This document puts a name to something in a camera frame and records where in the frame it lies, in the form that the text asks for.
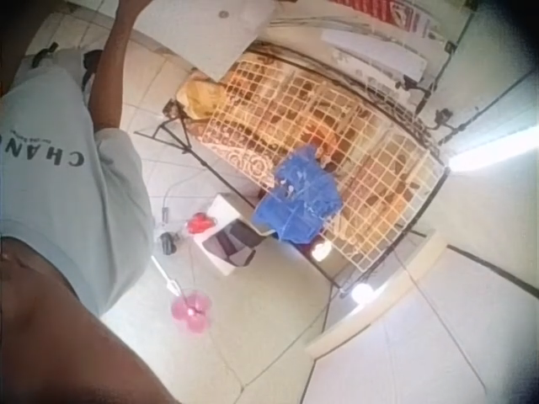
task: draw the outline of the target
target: blue cloth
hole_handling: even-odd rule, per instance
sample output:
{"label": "blue cloth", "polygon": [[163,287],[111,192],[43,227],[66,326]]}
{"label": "blue cloth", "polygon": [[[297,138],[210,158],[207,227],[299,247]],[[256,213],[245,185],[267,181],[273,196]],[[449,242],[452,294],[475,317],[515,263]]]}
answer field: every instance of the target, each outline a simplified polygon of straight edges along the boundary
{"label": "blue cloth", "polygon": [[314,146],[291,154],[275,171],[277,185],[257,206],[253,223],[277,231],[282,241],[308,244],[343,207],[333,176],[316,160]]}

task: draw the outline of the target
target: shirt sleeve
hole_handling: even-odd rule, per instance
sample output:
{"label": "shirt sleeve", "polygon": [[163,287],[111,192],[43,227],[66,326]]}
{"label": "shirt sleeve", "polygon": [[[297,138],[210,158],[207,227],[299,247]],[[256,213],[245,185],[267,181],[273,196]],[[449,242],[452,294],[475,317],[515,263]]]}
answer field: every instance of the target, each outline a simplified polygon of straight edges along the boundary
{"label": "shirt sleeve", "polygon": [[123,130],[95,134],[106,182],[108,228],[116,274],[112,306],[141,276],[152,254],[153,218],[142,161]]}

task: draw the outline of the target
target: person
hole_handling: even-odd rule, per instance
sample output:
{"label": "person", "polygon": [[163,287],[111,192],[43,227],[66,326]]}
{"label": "person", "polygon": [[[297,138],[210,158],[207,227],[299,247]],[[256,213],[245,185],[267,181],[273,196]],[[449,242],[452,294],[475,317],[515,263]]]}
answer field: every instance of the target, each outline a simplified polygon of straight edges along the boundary
{"label": "person", "polygon": [[141,160],[119,129],[126,48],[150,2],[120,0],[88,107],[80,75],[54,63],[0,100],[1,403],[176,402],[99,320],[151,256]]}

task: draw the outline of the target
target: skirting board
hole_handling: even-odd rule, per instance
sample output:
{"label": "skirting board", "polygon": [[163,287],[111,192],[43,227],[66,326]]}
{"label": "skirting board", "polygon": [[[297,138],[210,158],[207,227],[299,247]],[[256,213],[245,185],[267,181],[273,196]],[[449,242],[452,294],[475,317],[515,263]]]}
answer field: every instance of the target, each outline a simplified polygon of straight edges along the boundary
{"label": "skirting board", "polygon": [[427,235],[406,260],[407,270],[398,270],[382,286],[382,292],[369,305],[358,307],[315,338],[307,345],[307,353],[314,359],[320,359],[369,327],[414,288],[410,277],[419,282],[433,268],[446,247],[447,242],[439,232],[433,231]]}

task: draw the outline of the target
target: wire mesh grid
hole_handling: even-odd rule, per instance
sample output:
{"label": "wire mesh grid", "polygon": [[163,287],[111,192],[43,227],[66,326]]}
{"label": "wire mesh grid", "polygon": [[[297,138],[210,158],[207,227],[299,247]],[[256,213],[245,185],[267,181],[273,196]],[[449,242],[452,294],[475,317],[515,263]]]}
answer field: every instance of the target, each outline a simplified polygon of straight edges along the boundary
{"label": "wire mesh grid", "polygon": [[197,119],[189,131],[268,192],[275,167],[314,145],[344,201],[323,236],[361,272],[395,242],[444,172],[428,148],[356,93],[271,56],[244,54],[220,83],[196,72],[178,99]]}

